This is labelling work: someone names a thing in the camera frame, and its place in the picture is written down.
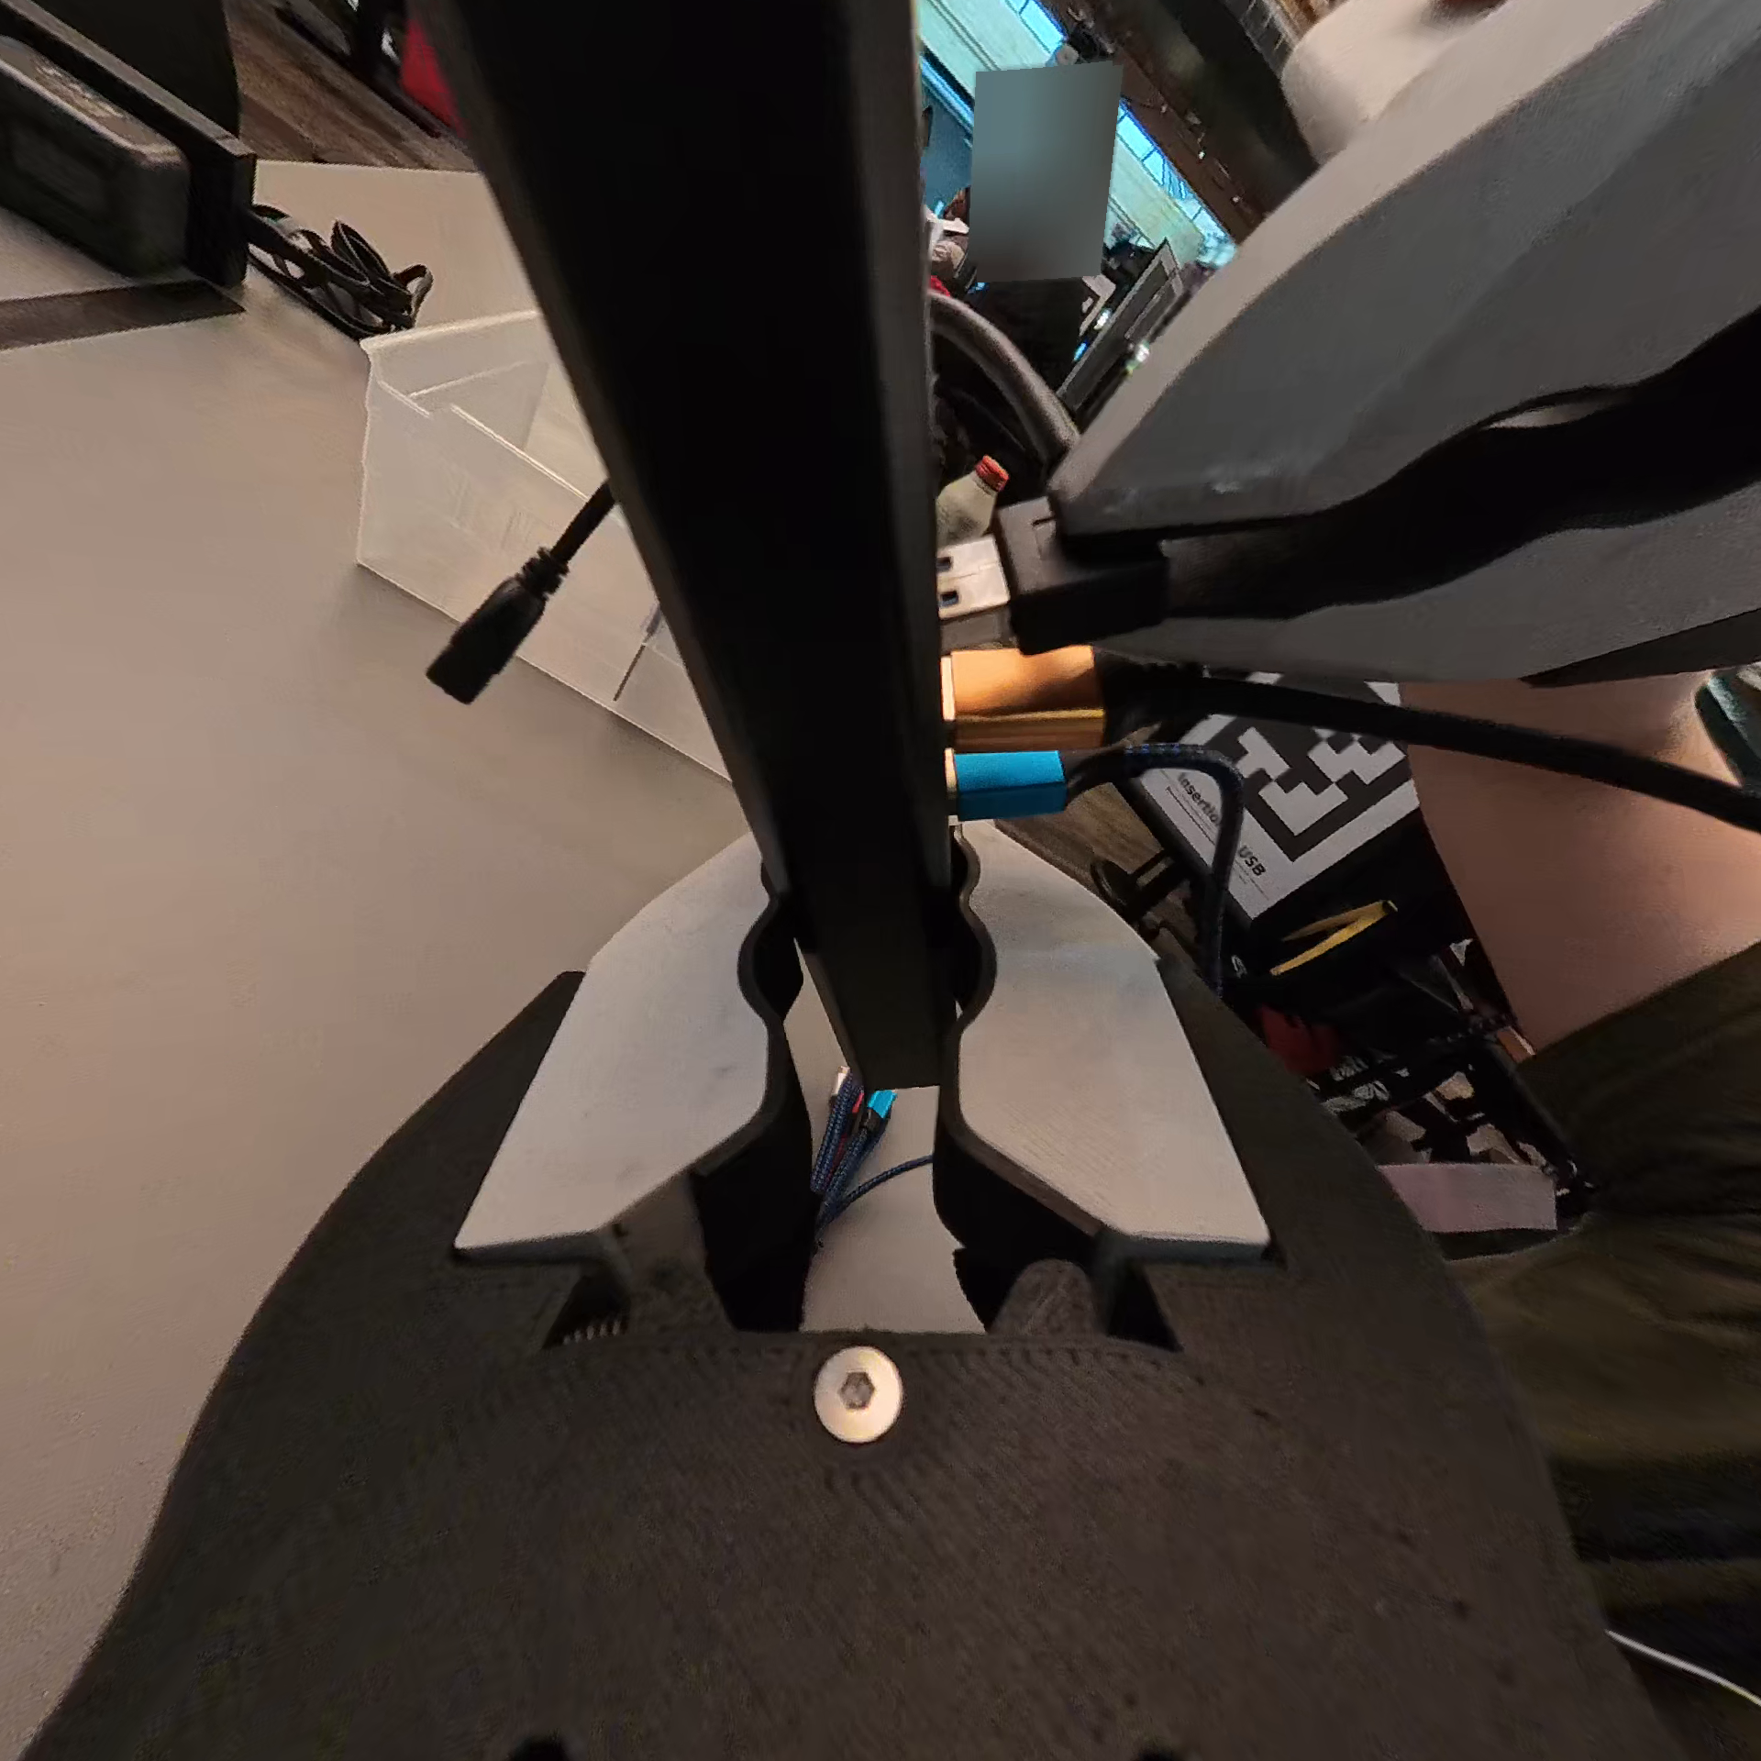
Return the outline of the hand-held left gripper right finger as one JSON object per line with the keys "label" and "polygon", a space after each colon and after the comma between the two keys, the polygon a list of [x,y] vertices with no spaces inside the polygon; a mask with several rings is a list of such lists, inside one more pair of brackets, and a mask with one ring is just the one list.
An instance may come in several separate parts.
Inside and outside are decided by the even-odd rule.
{"label": "hand-held left gripper right finger", "polygon": [[1001,827],[959,841],[980,984],[938,1096],[952,1142],[1091,1245],[1264,1258],[1266,1218],[1154,951]]}

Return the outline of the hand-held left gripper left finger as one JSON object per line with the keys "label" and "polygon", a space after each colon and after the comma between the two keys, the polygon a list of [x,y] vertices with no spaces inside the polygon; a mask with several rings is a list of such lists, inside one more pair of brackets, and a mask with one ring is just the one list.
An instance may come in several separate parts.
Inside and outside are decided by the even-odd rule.
{"label": "hand-held left gripper left finger", "polygon": [[594,955],[453,1249],[561,1262],[708,1174],[797,1085],[803,968],[757,852],[721,852]]}

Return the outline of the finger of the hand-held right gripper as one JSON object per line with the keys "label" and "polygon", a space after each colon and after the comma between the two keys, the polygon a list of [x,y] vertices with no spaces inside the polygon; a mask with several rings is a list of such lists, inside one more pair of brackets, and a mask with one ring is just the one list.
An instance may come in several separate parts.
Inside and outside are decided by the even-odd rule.
{"label": "finger of the hand-held right gripper", "polygon": [[1108,644],[1390,683],[1693,671],[1758,652],[1756,465],[1413,465],[1303,505],[1278,483],[1099,488],[1161,540],[1154,612]]}
{"label": "finger of the hand-held right gripper", "polygon": [[1053,479],[1078,538],[1301,517],[1758,311],[1760,8],[1501,4],[1161,334]]}

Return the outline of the black usb hub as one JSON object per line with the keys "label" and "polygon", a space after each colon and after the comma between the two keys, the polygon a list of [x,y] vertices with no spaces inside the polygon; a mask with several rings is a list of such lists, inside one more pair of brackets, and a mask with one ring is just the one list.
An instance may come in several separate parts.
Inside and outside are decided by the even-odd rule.
{"label": "black usb hub", "polygon": [[954,1028],[914,4],[430,4],[849,1064]]}

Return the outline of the person's right forearm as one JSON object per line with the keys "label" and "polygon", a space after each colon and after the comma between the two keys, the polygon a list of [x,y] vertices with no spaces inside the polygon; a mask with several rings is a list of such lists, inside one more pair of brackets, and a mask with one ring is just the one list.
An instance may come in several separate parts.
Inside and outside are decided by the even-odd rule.
{"label": "person's right forearm", "polygon": [[[1735,782],[1697,707],[1707,683],[1404,685],[1400,698]],[[1758,942],[1756,835],[1516,765],[1428,747],[1409,765],[1434,847],[1535,1050]]]}

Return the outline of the black framed tag sign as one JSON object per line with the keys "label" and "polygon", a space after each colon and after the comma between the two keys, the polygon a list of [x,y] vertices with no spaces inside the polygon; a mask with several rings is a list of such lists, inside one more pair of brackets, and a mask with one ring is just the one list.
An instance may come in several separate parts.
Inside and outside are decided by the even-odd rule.
{"label": "black framed tag sign", "polygon": [[1245,784],[1245,822],[1230,877],[1232,915],[1289,919],[1297,904],[1421,824],[1404,749],[1375,736],[1213,713],[1182,744],[1228,761]]}

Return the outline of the black chair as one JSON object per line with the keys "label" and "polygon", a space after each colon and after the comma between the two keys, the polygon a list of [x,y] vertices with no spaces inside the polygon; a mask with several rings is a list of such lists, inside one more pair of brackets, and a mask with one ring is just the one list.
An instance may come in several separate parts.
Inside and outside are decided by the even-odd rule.
{"label": "black chair", "polygon": [[931,286],[927,317],[931,347],[961,361],[1011,410],[1026,452],[1051,479],[1081,437],[1060,397],[1005,332],[954,294]]}

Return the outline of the white bottle red cap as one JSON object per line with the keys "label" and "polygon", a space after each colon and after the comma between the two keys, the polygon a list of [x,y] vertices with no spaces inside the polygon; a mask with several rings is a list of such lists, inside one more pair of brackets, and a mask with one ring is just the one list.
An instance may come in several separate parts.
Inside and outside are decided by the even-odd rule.
{"label": "white bottle red cap", "polygon": [[948,483],[937,494],[937,551],[986,538],[1007,483],[1009,471],[990,454]]}

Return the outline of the clear plastic bin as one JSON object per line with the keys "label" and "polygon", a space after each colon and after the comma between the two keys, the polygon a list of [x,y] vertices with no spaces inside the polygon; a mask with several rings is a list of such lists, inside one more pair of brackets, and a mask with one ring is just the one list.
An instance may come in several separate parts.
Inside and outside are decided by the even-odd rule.
{"label": "clear plastic bin", "polygon": [[[365,353],[359,563],[460,624],[563,538],[607,467],[536,311]],[[620,509],[576,553],[515,662],[729,776]]]}

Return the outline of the black box device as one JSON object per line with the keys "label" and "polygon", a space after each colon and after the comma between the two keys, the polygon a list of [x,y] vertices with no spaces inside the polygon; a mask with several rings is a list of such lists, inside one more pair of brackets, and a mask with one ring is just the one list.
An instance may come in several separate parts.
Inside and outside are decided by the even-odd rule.
{"label": "black box device", "polygon": [[233,290],[256,164],[222,2],[7,2],[5,208],[132,279]]}

